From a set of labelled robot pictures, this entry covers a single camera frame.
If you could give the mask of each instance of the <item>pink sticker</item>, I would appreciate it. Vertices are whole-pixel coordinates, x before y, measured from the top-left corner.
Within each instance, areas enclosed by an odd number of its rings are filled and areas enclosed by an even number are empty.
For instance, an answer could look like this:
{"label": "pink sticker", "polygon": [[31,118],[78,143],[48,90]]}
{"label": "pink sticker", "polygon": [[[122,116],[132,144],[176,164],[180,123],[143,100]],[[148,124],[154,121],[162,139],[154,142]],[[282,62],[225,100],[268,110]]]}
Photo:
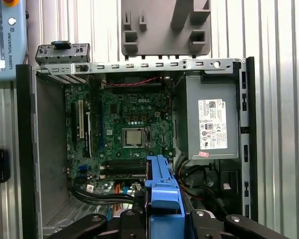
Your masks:
{"label": "pink sticker", "polygon": [[200,151],[200,152],[198,153],[198,155],[201,156],[201,157],[204,157],[204,158],[208,158],[209,153],[201,152],[201,151]]}

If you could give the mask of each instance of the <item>red button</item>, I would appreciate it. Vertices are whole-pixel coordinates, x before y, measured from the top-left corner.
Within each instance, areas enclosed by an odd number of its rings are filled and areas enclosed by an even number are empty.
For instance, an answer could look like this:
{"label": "red button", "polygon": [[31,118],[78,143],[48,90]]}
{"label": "red button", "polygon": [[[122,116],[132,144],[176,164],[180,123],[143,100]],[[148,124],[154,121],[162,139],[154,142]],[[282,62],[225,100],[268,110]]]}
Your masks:
{"label": "red button", "polygon": [[2,0],[6,6],[15,6],[19,0]]}

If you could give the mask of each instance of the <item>universal robots label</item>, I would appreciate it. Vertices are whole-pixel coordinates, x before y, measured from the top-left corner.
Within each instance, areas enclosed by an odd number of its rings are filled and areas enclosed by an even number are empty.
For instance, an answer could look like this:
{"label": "universal robots label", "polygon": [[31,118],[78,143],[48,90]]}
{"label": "universal robots label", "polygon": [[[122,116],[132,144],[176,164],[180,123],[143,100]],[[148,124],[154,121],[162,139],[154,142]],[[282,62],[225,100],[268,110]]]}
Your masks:
{"label": "universal robots label", "polygon": [[221,99],[199,100],[200,149],[227,148],[226,103]]}
{"label": "universal robots label", "polygon": [[13,69],[13,58],[12,58],[12,32],[14,32],[14,27],[10,28],[8,33],[8,53],[9,53],[9,70]]}

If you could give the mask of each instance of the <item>corrugated metal wall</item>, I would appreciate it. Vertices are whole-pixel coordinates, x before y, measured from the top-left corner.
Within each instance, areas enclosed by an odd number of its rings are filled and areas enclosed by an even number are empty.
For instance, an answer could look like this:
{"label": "corrugated metal wall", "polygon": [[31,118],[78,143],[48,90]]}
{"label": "corrugated metal wall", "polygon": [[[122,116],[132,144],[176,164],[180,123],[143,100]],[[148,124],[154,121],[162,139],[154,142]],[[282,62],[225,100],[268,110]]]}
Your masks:
{"label": "corrugated metal wall", "polygon": [[[205,57],[256,58],[259,220],[299,239],[299,0],[211,0],[211,7],[212,52]],[[94,61],[124,60],[120,0],[28,0],[27,8],[31,64],[37,46],[54,40],[91,43]],[[0,84],[0,146],[16,165],[14,104],[13,86]],[[16,175],[0,185],[5,239],[19,226]]]}

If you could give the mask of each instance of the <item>power supply label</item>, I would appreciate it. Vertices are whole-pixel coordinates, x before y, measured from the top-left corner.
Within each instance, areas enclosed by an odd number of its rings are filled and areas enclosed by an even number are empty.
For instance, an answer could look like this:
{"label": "power supply label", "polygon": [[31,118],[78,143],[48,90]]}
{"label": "power supply label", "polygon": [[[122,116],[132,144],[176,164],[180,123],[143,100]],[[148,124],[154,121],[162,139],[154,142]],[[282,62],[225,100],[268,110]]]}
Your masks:
{"label": "power supply label", "polygon": [[199,100],[200,149],[227,148],[226,103],[221,99]]}

